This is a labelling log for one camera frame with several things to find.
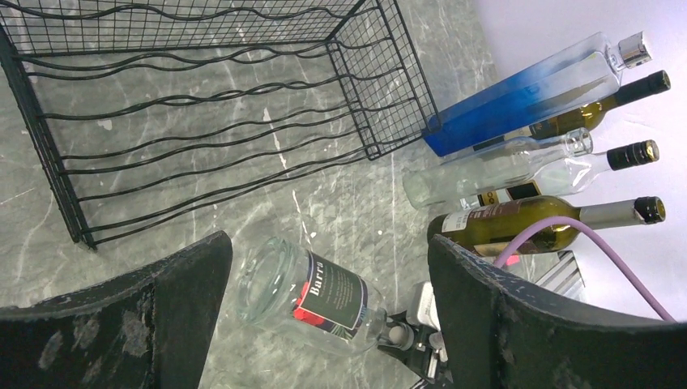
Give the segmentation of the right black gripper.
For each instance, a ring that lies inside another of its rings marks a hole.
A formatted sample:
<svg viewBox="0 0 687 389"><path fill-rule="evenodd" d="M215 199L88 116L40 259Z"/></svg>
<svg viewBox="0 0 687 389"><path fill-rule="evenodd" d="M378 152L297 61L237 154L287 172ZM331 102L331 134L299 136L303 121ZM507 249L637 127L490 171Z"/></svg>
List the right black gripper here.
<svg viewBox="0 0 687 389"><path fill-rule="evenodd" d="M406 312L386 318L377 350L394 358L408 368L418 379L413 386L450 386L451 373L445 349L435 334L439 331L423 324L410 324Z"/></svg>

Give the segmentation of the clear round labelled bottle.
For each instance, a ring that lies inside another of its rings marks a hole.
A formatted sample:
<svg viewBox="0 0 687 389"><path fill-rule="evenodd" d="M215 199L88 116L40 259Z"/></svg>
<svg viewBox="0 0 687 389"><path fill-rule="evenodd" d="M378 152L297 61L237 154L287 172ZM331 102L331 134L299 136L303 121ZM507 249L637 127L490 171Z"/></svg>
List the clear round labelled bottle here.
<svg viewBox="0 0 687 389"><path fill-rule="evenodd" d="M238 316L263 330L340 356L413 346L415 331L366 279L283 238L245 260L237 280Z"/></svg>

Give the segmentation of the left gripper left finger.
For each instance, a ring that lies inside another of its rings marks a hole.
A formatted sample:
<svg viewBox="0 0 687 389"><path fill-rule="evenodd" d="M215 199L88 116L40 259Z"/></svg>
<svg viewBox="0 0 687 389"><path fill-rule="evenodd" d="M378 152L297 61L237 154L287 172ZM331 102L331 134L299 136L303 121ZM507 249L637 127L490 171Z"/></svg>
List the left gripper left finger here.
<svg viewBox="0 0 687 389"><path fill-rule="evenodd" d="M2 308L2 387L196 388L232 259L220 231L91 287Z"/></svg>

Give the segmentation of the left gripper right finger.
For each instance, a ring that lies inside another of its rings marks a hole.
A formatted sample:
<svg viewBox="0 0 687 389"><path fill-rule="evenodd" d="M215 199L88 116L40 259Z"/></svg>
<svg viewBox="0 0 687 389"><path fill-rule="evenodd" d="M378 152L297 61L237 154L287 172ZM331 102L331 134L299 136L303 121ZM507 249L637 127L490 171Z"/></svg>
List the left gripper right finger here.
<svg viewBox="0 0 687 389"><path fill-rule="evenodd" d="M686 325L550 292L449 239L428 266L456 388L683 388Z"/></svg>

